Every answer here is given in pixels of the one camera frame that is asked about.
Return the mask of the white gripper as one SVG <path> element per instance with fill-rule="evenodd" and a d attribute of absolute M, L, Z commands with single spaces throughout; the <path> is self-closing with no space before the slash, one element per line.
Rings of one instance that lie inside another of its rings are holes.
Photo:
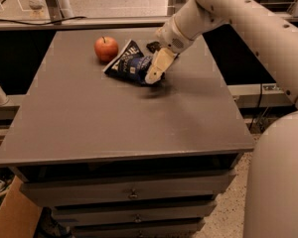
<path fill-rule="evenodd" d="M 192 40 L 181 33 L 176 25 L 174 16 L 159 28 L 155 35 L 163 48 L 157 51 L 152 58 L 151 65 L 145 76 L 145 82 L 147 84 L 153 84 L 159 81 L 162 74 L 173 63 L 176 54 L 182 53 L 193 43 Z"/>

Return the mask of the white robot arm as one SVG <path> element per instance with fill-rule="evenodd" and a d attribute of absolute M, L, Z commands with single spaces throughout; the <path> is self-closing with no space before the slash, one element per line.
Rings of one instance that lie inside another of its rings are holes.
<path fill-rule="evenodd" d="M 254 0 L 189 0 L 156 35 L 153 84 L 198 37 L 230 24 L 295 105 L 257 141 L 248 170 L 243 238 L 298 238 L 298 28 Z"/>

